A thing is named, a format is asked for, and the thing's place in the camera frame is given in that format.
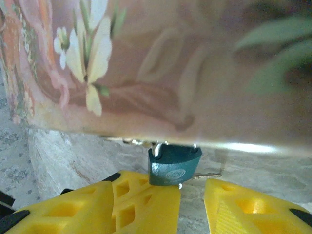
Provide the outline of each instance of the gray marble surface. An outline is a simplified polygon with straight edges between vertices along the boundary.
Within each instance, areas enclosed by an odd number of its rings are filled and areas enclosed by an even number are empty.
[[[26,130],[15,125],[9,114],[0,77],[0,190],[16,199],[18,209],[40,200],[28,152]]]
[[[29,150],[40,196],[80,188],[124,169],[147,172],[147,149],[85,134],[29,130]],[[198,173],[299,203],[312,211],[312,159],[276,158],[203,149]],[[209,233],[203,203],[205,180],[190,180],[181,190],[179,234]]]

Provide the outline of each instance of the yellow plastic wedge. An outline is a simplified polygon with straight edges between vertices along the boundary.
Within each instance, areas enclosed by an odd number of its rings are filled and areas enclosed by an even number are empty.
[[[115,234],[176,234],[181,193],[152,186],[148,174],[120,171],[113,182]]]
[[[312,234],[290,211],[304,208],[236,184],[207,180],[204,201],[211,234]]]
[[[149,184],[148,175],[120,177],[24,207],[30,214],[5,234],[176,234],[177,186]]]
[[[5,234],[111,234],[113,203],[112,183],[99,182],[24,207],[30,214]]]

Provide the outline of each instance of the floral pattern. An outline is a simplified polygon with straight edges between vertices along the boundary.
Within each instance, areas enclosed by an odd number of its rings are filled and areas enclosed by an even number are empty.
[[[16,122],[172,142],[310,136],[308,4],[2,0],[0,8]],[[304,30],[283,33],[296,20]]]

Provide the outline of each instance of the black rubber edge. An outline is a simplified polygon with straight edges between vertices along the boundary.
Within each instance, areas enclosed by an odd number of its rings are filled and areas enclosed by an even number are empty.
[[[0,234],[4,234],[30,214],[29,210],[19,211],[0,219]]]
[[[102,181],[110,181],[110,182],[114,182],[115,180],[117,180],[119,177],[121,176],[121,174],[119,172],[116,172],[115,174],[107,177],[106,179],[102,180]]]
[[[64,190],[60,193],[60,195],[69,193],[69,192],[71,192],[71,191],[73,191],[73,189],[64,189]]]
[[[306,224],[308,224],[312,228],[312,214],[305,212],[305,211],[298,210],[298,209],[289,209],[289,210],[295,216],[300,218],[303,222],[305,222]]]
[[[14,213],[15,211],[16,210],[14,210],[11,206],[0,201],[0,218],[4,218],[4,217]]]
[[[5,204],[8,204],[9,206],[13,206],[15,199],[9,196],[8,194],[5,194],[4,192],[0,191],[0,201],[4,202]]]

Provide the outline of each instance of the blurred plant leaf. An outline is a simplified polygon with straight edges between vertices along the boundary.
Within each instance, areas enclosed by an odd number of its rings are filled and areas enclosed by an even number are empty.
[[[81,9],[82,19],[83,19],[83,23],[84,23],[84,27],[86,29],[86,32],[90,33],[89,13],[88,13],[87,7],[84,4],[83,0],[80,0],[80,9]]]
[[[155,82],[176,66],[184,36],[177,28],[165,29],[155,40],[138,72],[137,81]]]
[[[87,48],[86,48],[86,37],[83,36],[82,38],[82,53],[83,53],[83,61],[84,61],[84,67],[88,67],[88,59],[87,59]]]
[[[103,96],[109,96],[109,88],[106,85],[93,84],[97,91]]]
[[[73,9],[73,18],[74,18],[74,30],[77,35],[77,15],[75,9]]]
[[[0,0],[0,8],[1,8],[1,11],[6,14],[6,6],[5,6],[5,3],[4,3],[4,0]]]
[[[88,37],[88,39],[86,39],[86,63],[89,64],[89,58],[90,58],[90,53],[91,53],[91,46],[92,46],[92,38]]]
[[[309,35],[312,36],[312,18],[293,16],[262,24],[239,41],[235,49],[264,43],[287,43]]]
[[[296,43],[283,50],[264,69],[256,73],[246,91],[256,94],[290,91],[292,87],[284,81],[284,74],[309,62],[312,62],[312,40]]]
[[[111,26],[111,38],[115,37],[121,30],[121,27],[126,18],[127,9],[123,9],[119,12],[119,7],[116,5],[114,15],[112,18],[112,26]]]
[[[14,3],[11,4],[11,8],[12,8],[12,10],[13,10],[16,14],[18,14],[18,13],[17,13],[16,5],[15,5]]]
[[[179,105],[182,114],[189,111],[198,92],[199,73],[208,54],[207,45],[199,45],[182,72],[178,89]]]

